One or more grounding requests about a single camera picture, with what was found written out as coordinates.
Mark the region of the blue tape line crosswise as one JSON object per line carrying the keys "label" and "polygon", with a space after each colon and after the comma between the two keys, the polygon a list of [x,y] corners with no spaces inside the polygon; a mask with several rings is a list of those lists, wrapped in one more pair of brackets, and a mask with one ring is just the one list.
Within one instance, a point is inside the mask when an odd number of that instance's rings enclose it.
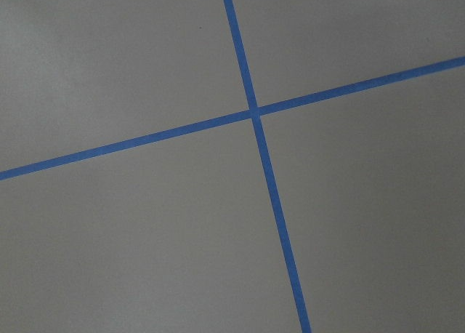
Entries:
{"label": "blue tape line crosswise", "polygon": [[47,170],[66,164],[72,164],[87,159],[93,159],[98,156],[104,156],[111,153],[136,148],[139,146],[156,143],[163,140],[168,140],[174,137],[188,135],[190,133],[201,132],[203,130],[211,129],[214,127],[221,127],[226,124],[245,121],[251,119],[255,113],[260,116],[263,116],[271,113],[287,111],[288,109],[297,108],[303,105],[318,103],[324,100],[330,100],[336,97],[342,97],[345,95],[350,95],[356,92],[362,92],[368,89],[382,87],[388,84],[393,84],[408,79],[414,79],[421,76],[439,73],[454,68],[461,68],[463,66],[464,57],[456,57],[450,60],[445,60],[430,65],[412,68],[406,71],[391,73],[385,76],[367,79],[364,81],[355,82],[353,84],[347,84],[333,89],[327,89],[324,91],[315,92],[309,95],[295,97],[288,100],[283,100],[269,105],[259,106],[256,111],[247,110],[240,111],[237,113],[231,113],[224,116],[196,122],[193,124],[187,124],[184,126],[163,130],[161,132],[143,135],[141,137],[134,137],[128,140],[103,145],[97,148],[91,148],[85,151],[79,151],[76,153],[59,156],[57,158],[47,159],[44,161],[38,161],[32,164],[27,164],[25,166],[15,167],[12,169],[2,171],[1,179],[8,180],[15,177],[31,174],[34,172],[40,172],[42,170]]}

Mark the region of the blue tape line lengthwise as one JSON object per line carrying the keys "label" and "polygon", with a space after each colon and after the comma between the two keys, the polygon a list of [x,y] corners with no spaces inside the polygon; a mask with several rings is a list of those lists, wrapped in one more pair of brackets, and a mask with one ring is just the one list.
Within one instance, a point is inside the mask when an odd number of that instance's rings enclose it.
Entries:
{"label": "blue tape line lengthwise", "polygon": [[223,0],[301,330],[312,332],[233,0]]}

